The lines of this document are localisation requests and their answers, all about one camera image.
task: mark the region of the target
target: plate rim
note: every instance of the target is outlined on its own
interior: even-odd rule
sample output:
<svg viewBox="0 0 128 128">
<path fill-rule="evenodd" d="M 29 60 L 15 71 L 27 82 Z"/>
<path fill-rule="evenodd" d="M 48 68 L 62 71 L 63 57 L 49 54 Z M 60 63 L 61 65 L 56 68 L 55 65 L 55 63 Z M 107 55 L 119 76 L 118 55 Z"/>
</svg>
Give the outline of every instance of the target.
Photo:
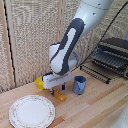
<svg viewBox="0 0 128 128">
<path fill-rule="evenodd" d="M 23 96 L 23 97 L 21 97 L 21 98 L 19 98 L 18 100 L 16 100 L 12 105 L 11 105 L 11 107 L 10 107 L 10 109 L 9 109 L 9 121 L 10 121 L 10 123 L 15 127 L 15 128 L 18 128 L 14 123 L 13 123 L 13 121 L 12 121 L 12 119 L 11 119 L 11 110 L 12 110 L 12 108 L 13 108 L 13 106 L 14 106 L 14 104 L 16 103 L 16 102 L 18 102 L 20 99 L 22 99 L 22 98 L 25 98 L 25 97 L 31 97 L 31 96 L 37 96 L 37 97 L 41 97 L 41 98 L 45 98 L 46 100 L 48 100 L 52 105 L 53 105 L 53 109 L 54 109 L 54 116 L 53 116 L 53 120 L 46 126 L 46 127 L 44 127 L 44 128 L 47 128 L 48 126 L 50 126 L 51 124 L 52 124 L 52 122 L 54 121 L 54 119 L 55 119 L 55 115 L 56 115 L 56 111 L 55 111 L 55 106 L 54 106 L 54 104 L 49 100 L 49 99 L 47 99 L 46 97 L 44 97 L 44 96 L 40 96 L 40 95 L 27 95 L 27 96 Z"/>
</svg>

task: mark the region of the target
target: cable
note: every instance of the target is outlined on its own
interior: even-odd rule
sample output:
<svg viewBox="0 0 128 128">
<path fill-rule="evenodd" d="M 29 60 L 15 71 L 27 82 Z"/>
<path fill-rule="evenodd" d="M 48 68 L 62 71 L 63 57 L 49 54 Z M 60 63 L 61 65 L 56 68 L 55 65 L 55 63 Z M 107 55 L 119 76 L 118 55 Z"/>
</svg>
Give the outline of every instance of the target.
<svg viewBox="0 0 128 128">
<path fill-rule="evenodd" d="M 85 61 L 92 55 L 92 53 L 96 50 L 96 48 L 98 47 L 98 44 L 102 41 L 102 39 L 104 38 L 105 34 L 107 33 L 108 29 L 111 27 L 112 23 L 115 21 L 115 19 L 117 18 L 117 16 L 120 14 L 120 12 L 125 8 L 125 6 L 128 4 L 128 1 L 122 6 L 122 8 L 117 12 L 117 14 L 115 15 L 115 17 L 113 18 L 113 20 L 110 22 L 109 26 L 107 27 L 107 29 L 105 30 L 104 34 L 102 35 L 101 39 L 97 42 L 96 47 L 93 49 L 93 51 L 85 58 L 85 60 L 76 68 L 74 68 L 72 71 L 76 70 L 78 67 L 80 67 L 83 63 L 85 63 Z"/>
</svg>

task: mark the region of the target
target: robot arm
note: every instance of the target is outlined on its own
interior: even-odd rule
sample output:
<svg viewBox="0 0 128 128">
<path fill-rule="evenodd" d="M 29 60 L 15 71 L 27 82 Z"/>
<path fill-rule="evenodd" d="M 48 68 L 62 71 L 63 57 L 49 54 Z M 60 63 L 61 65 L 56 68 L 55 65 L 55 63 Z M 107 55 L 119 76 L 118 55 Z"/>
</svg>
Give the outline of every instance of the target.
<svg viewBox="0 0 128 128">
<path fill-rule="evenodd" d="M 51 69 L 57 75 L 64 75 L 79 61 L 73 48 L 82 38 L 99 25 L 114 0 L 82 0 L 76 15 L 70 23 L 61 43 L 49 47 Z"/>
</svg>

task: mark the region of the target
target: textured wall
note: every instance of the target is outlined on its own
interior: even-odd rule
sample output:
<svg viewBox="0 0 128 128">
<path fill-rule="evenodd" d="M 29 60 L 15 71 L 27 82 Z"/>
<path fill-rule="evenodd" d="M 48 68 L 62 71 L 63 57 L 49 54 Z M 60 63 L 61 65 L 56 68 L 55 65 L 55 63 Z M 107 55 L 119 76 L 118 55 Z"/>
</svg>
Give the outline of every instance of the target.
<svg viewBox="0 0 128 128">
<path fill-rule="evenodd" d="M 56 42 L 59 0 L 10 0 L 8 6 L 15 38 L 17 86 L 21 86 L 50 71 L 48 49 Z"/>
<path fill-rule="evenodd" d="M 0 93 L 10 90 L 12 88 L 11 85 L 11 76 L 9 71 L 9 63 L 7 57 L 7 48 L 6 48 L 6 40 L 4 33 L 4 18 L 3 17 L 3 8 L 0 5 Z"/>
<path fill-rule="evenodd" d="M 95 29 L 94 37 L 92 39 L 92 43 L 89 47 L 89 52 L 94 48 L 96 43 L 100 40 L 101 36 L 105 32 L 106 28 L 117 14 L 119 9 L 123 6 L 123 4 L 127 0 L 114 0 L 108 14 L 105 19 L 101 22 L 101 24 Z M 121 11 L 116 20 L 113 22 L 112 26 L 106 33 L 103 39 L 116 37 L 120 39 L 125 39 L 126 33 L 128 31 L 128 5 Z"/>
</svg>

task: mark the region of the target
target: yellow object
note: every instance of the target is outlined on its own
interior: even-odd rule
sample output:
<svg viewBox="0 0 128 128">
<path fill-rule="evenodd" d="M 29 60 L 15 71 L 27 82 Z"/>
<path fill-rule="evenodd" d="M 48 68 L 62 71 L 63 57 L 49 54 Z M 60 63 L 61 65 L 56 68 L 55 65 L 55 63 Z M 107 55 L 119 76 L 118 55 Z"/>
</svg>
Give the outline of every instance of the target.
<svg viewBox="0 0 128 128">
<path fill-rule="evenodd" d="M 40 77 L 38 77 L 38 78 L 36 79 L 36 83 L 37 83 L 38 88 L 45 90 L 45 88 L 43 87 L 42 76 L 40 76 Z"/>
<path fill-rule="evenodd" d="M 53 96 L 56 97 L 61 102 L 65 101 L 67 99 L 67 97 L 65 95 L 63 95 L 61 92 L 59 92 L 57 90 L 54 92 Z"/>
</svg>

